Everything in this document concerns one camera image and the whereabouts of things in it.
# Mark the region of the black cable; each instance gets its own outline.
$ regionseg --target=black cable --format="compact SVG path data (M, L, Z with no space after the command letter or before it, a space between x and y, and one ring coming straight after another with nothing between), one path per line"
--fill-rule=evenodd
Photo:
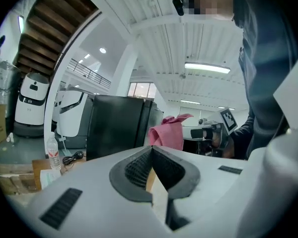
M78 151L78 152L75 152L72 156L65 156L63 158L62 162L63 162L64 166L67 166L67 165L71 164L73 161L81 160L83 157L84 157L83 152Z

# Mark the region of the dark jacket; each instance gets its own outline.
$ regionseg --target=dark jacket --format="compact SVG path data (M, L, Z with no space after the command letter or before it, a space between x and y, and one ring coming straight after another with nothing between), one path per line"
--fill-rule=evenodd
M238 159L248 159L273 138L283 113L273 97L298 59L298 20L290 0L233 0L235 24L243 29L239 63L249 116L231 134Z

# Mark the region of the window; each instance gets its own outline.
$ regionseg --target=window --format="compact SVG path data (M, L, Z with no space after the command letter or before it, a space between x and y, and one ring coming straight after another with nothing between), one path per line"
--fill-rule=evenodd
M157 88L153 83L131 83L128 97L154 99Z

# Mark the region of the round ceiling light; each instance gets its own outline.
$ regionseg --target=round ceiling light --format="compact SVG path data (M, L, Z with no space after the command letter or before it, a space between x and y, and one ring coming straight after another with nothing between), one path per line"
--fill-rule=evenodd
M100 51L101 53L103 53L103 54L106 53L106 50L105 50L104 48L100 48L99 51Z

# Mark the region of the plastic water bottle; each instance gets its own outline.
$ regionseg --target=plastic water bottle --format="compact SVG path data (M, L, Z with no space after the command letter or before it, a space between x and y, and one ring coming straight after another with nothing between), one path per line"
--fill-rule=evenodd
M49 153L49 159L52 169L60 170L60 156L59 156L59 148L58 143L55 139L54 132L51 132L48 142L46 143L47 150Z

